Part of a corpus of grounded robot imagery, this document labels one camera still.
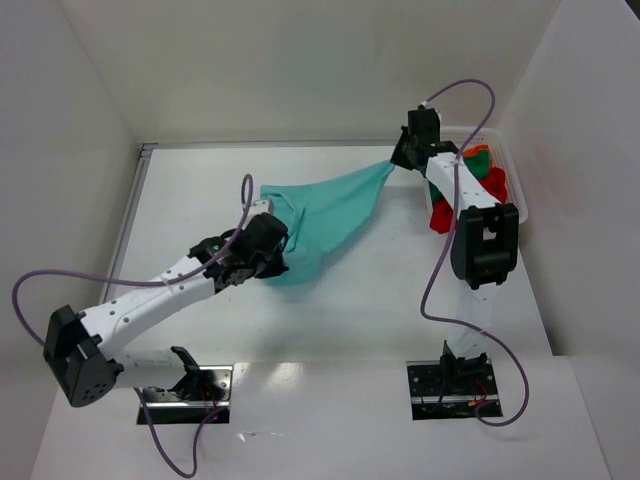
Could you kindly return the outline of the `teal t shirt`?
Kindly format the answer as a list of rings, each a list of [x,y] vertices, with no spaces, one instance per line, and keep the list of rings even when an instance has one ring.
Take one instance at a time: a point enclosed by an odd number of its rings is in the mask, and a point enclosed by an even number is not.
[[[394,170],[383,161],[332,179],[303,185],[263,185],[260,198],[288,229],[283,258],[288,270],[271,287],[315,281],[327,256],[351,242],[374,213]]]

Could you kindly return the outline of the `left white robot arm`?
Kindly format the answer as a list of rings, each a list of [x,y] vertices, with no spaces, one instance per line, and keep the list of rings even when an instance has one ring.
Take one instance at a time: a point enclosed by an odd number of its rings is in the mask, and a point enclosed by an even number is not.
[[[110,302],[76,312],[66,305],[49,320],[43,357],[69,404],[85,407],[115,388],[156,388],[165,398],[199,401],[217,395],[213,374],[184,347],[148,355],[127,346],[186,307],[223,290],[287,271],[286,225],[269,213],[253,216],[237,234],[225,232],[192,247],[155,278]]]

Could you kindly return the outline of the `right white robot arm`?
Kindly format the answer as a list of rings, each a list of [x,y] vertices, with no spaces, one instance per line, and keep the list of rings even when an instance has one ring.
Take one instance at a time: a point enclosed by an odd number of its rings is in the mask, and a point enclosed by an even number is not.
[[[439,360],[440,392],[464,393],[487,372],[487,327],[498,290],[517,264],[519,211],[490,193],[464,163],[460,149],[441,138],[440,114],[426,104],[408,112],[391,162],[420,173],[426,196],[436,188],[451,208],[444,253],[435,271],[450,261],[464,291],[463,302],[453,318],[429,318],[467,329],[458,339],[444,342]]]

